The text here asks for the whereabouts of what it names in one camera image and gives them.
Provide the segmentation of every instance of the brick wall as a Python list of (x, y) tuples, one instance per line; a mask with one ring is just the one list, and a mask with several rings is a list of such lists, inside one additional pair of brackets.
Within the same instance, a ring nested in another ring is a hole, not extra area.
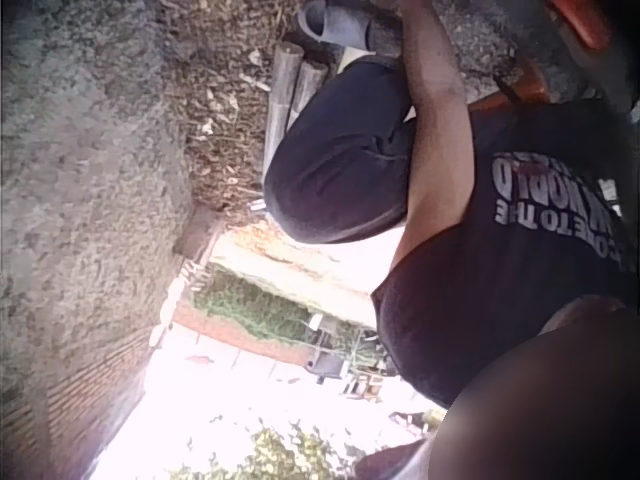
[(3, 478), (82, 478), (142, 398), (148, 339), (146, 329), (123, 338), (99, 362), (7, 405)]
[(304, 366), (313, 349), (307, 345), (290, 345), (273, 340), (259, 340), (235, 322), (222, 317), (208, 317), (186, 302), (180, 302), (173, 321), (201, 335), (214, 338), (247, 352), (280, 362)]

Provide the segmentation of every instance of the elbow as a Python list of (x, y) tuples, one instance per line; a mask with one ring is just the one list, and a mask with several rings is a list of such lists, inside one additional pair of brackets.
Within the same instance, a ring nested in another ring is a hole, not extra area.
[(433, 112), (443, 106), (467, 104), (467, 93), (462, 81), (452, 80), (429, 86), (416, 92), (412, 97), (417, 112), (424, 110)]

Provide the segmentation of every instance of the pole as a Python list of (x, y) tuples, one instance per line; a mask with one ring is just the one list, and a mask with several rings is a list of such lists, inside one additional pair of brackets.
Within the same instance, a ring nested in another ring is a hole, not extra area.
[(324, 82), (327, 76), (327, 71), (327, 66), (322, 63), (311, 60), (302, 62), (296, 83), (296, 93), (293, 97), (293, 103), (291, 104), (291, 111), (289, 112), (287, 130), (291, 128), (291, 125), (293, 125), (293, 122), (298, 118), (300, 112), (304, 110), (304, 107), (307, 106), (309, 100), (320, 90), (322, 82)]
[(262, 180), (271, 165), (273, 154), (284, 137), (291, 108), (291, 100), (302, 63), (304, 50), (291, 42), (280, 42), (276, 46), (271, 74), (271, 92), (265, 134)]

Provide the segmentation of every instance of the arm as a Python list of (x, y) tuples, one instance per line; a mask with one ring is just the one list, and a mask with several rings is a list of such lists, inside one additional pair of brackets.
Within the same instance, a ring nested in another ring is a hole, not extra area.
[(407, 225), (395, 266), (462, 220), (474, 185), (471, 124), (453, 48), (431, 0), (401, 0), (404, 61), (417, 128)]

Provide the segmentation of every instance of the person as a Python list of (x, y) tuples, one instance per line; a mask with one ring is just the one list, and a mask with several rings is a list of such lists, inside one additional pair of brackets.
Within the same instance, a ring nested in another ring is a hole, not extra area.
[(638, 320), (574, 300), (474, 378), (434, 437), (364, 457), (356, 478), (638, 478)]
[(300, 242), (404, 224), (372, 294), (380, 339), (399, 373), (449, 408), (576, 298), (637, 308), (637, 260), (594, 178), (620, 150), (606, 107), (514, 99), (470, 111), (431, 1), (399, 4), (404, 68), (368, 56), (327, 83), (277, 149), (264, 195)]

